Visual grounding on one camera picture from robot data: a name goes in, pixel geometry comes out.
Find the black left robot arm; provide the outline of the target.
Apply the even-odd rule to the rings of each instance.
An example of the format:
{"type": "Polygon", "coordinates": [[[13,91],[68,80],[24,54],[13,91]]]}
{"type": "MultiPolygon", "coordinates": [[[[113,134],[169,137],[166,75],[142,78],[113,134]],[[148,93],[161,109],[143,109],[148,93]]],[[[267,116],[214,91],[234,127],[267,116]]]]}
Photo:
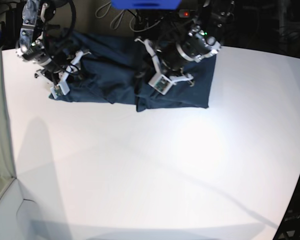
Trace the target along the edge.
{"type": "Polygon", "coordinates": [[[180,24],[181,35],[171,37],[170,43],[160,46],[160,39],[137,37],[135,41],[144,45],[154,68],[148,84],[162,95],[180,82],[193,86],[194,76],[184,71],[186,64],[200,63],[219,53],[225,26],[234,9],[233,0],[206,0],[194,16],[180,24]]]}

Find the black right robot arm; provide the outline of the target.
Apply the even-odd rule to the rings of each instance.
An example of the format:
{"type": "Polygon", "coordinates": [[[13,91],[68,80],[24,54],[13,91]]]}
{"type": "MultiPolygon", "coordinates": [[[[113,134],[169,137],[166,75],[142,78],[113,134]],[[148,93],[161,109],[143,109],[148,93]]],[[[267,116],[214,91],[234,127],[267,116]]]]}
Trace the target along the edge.
{"type": "Polygon", "coordinates": [[[89,55],[89,49],[71,51],[71,34],[74,32],[77,11],[72,0],[28,0],[22,9],[22,25],[16,43],[16,54],[24,62],[32,62],[41,68],[34,76],[44,77],[51,82],[50,92],[54,99],[70,92],[68,79],[79,79],[81,59],[89,55]],[[70,26],[59,37],[48,34],[59,30],[57,24],[50,24],[56,10],[69,5],[70,26]]]}

